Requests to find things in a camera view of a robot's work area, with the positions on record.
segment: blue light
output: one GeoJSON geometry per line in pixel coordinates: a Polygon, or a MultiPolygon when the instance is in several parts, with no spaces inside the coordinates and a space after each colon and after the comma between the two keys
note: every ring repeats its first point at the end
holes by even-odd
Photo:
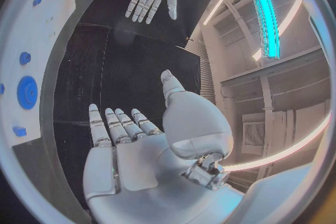
{"type": "Polygon", "coordinates": [[[279,59],[280,58],[280,41],[279,41],[279,31],[278,31],[277,17],[276,17],[276,13],[275,13],[273,5],[272,5],[272,1],[271,0],[267,0],[267,1],[268,1],[268,5],[270,7],[270,12],[272,14],[274,31],[275,31],[275,34],[276,34],[275,35],[275,39],[276,39],[276,52],[277,52],[276,58],[279,59]]]}
{"type": "Polygon", "coordinates": [[[277,48],[276,48],[276,35],[273,27],[272,13],[270,11],[270,6],[267,0],[260,0],[260,4],[264,11],[264,18],[267,28],[267,40],[268,40],[268,58],[277,57],[277,48]]]}

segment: air vent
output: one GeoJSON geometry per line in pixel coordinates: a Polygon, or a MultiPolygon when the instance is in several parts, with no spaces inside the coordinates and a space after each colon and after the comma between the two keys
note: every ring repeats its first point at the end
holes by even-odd
{"type": "Polygon", "coordinates": [[[264,122],[244,122],[242,124],[241,153],[262,155],[265,140],[264,122]]]}

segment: blue knob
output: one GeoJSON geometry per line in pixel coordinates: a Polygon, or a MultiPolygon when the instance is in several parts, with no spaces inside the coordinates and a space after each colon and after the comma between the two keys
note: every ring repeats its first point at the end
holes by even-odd
{"type": "Polygon", "coordinates": [[[0,95],[4,94],[4,84],[0,84],[0,95]]]}
{"type": "Polygon", "coordinates": [[[32,109],[38,99],[38,86],[34,78],[23,77],[17,86],[17,100],[23,109],[32,109]]]}
{"type": "Polygon", "coordinates": [[[18,137],[22,137],[22,136],[27,135],[26,128],[24,128],[24,127],[15,126],[15,127],[13,127],[13,131],[16,134],[16,136],[18,136],[18,137]]]}
{"type": "Polygon", "coordinates": [[[33,0],[32,5],[33,6],[37,6],[38,4],[40,4],[42,2],[42,0],[33,0]]]}
{"type": "Polygon", "coordinates": [[[25,64],[28,64],[31,60],[31,55],[28,52],[22,52],[20,55],[20,64],[24,66],[25,64]]]}

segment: corrugated metal panel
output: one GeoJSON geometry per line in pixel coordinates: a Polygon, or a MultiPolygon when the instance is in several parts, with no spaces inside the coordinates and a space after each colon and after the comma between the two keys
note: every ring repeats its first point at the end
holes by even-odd
{"type": "Polygon", "coordinates": [[[186,44],[185,50],[200,57],[200,95],[208,99],[213,104],[216,104],[207,48],[199,25],[197,25],[193,31],[188,43],[186,44]]]}

